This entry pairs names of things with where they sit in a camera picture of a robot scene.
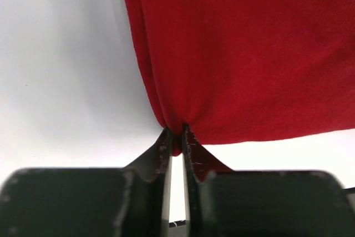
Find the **red t shirt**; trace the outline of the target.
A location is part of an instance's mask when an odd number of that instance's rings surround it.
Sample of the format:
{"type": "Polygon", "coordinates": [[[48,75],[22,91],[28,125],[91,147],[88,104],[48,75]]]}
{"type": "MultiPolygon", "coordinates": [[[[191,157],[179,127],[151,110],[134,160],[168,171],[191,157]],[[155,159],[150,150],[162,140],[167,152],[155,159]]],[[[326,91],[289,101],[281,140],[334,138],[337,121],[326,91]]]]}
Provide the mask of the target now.
{"type": "Polygon", "coordinates": [[[153,112],[201,144],[354,128],[354,0],[125,0],[153,112]]]}

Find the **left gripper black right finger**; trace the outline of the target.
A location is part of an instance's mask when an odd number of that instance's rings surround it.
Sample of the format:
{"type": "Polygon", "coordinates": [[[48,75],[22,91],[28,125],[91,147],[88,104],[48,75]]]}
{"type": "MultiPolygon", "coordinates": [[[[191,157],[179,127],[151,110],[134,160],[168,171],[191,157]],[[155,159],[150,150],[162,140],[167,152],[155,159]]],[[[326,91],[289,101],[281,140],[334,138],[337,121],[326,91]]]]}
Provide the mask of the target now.
{"type": "Polygon", "coordinates": [[[354,209],[329,173],[235,171],[184,126],[188,236],[353,236],[354,209]]]}

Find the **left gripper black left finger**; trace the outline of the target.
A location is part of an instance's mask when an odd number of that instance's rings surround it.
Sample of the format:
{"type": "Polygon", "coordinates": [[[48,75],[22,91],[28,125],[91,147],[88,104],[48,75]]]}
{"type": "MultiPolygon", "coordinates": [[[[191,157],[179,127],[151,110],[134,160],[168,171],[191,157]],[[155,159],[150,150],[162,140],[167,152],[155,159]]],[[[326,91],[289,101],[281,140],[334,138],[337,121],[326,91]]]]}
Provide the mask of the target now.
{"type": "Polygon", "coordinates": [[[22,168],[1,188],[2,236],[167,236],[173,134],[123,168],[22,168]]]}

